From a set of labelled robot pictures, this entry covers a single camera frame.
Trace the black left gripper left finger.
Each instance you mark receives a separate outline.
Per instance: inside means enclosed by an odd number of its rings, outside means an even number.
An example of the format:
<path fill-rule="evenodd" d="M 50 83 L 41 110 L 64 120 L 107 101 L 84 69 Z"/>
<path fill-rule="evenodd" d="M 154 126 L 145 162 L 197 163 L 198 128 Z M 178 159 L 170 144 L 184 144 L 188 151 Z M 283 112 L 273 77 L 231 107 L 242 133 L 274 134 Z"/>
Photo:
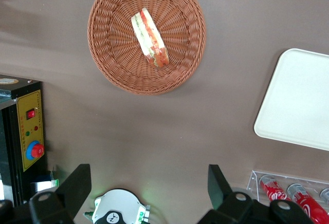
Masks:
<path fill-rule="evenodd" d="M 29 202 L 33 223 L 74 223 L 92 189 L 89 164 L 79 165 L 56 190 L 35 194 Z"/>

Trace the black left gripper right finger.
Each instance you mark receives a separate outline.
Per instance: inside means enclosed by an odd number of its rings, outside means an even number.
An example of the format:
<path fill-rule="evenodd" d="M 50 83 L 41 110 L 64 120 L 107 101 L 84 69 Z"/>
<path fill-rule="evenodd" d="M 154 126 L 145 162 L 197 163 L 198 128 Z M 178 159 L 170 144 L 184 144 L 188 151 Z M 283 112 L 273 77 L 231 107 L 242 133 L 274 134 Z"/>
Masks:
<path fill-rule="evenodd" d="M 247 193 L 233 191 L 220 167 L 208 167 L 208 195 L 212 209 L 199 223 L 270 223 L 269 210 Z"/>

